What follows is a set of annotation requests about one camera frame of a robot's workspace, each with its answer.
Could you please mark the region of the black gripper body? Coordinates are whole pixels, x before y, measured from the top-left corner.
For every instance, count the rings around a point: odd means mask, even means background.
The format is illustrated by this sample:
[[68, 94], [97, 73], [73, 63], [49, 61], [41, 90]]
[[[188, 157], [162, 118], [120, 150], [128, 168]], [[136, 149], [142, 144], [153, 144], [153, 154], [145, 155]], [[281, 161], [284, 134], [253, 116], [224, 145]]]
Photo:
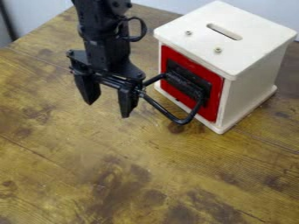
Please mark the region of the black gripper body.
[[126, 80], [141, 81], [144, 72], [129, 60], [129, 41], [122, 38], [106, 38], [100, 41], [84, 41], [84, 50], [68, 50], [69, 69], [74, 75], [118, 76]]

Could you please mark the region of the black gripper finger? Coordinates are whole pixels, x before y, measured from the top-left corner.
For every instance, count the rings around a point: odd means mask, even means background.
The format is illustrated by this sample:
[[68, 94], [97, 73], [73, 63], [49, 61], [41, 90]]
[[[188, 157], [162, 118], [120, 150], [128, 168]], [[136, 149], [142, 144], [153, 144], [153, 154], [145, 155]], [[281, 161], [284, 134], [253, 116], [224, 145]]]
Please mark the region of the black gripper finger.
[[90, 105], [100, 97], [100, 86], [89, 75], [74, 75], [74, 83], [84, 102]]
[[130, 88], [120, 88], [117, 90], [117, 102], [121, 117], [128, 118], [138, 102], [137, 92]]

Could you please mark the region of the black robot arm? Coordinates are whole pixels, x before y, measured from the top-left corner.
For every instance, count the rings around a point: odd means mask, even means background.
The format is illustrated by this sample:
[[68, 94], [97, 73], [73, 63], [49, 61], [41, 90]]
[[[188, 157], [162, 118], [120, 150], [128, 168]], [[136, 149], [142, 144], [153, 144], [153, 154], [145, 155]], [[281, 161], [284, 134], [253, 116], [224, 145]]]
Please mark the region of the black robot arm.
[[129, 117], [142, 89], [144, 72], [129, 60], [130, 44], [146, 33], [140, 24], [140, 34], [129, 34], [125, 16], [132, 7], [130, 0], [70, 0], [78, 17], [81, 50], [66, 51], [69, 70], [85, 103], [100, 97], [102, 85], [117, 91], [120, 114]]

